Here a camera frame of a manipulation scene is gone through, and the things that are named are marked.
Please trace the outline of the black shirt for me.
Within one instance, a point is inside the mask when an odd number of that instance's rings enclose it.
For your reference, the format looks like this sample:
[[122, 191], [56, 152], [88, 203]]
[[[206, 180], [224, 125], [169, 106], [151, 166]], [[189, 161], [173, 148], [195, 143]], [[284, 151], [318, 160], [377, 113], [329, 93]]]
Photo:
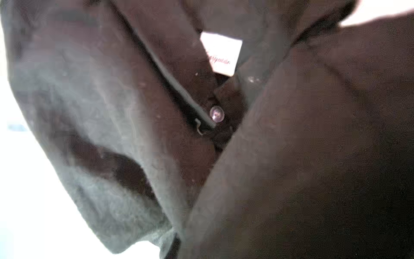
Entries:
[[411, 259], [414, 14], [2, 1], [11, 91], [97, 238], [163, 259]]

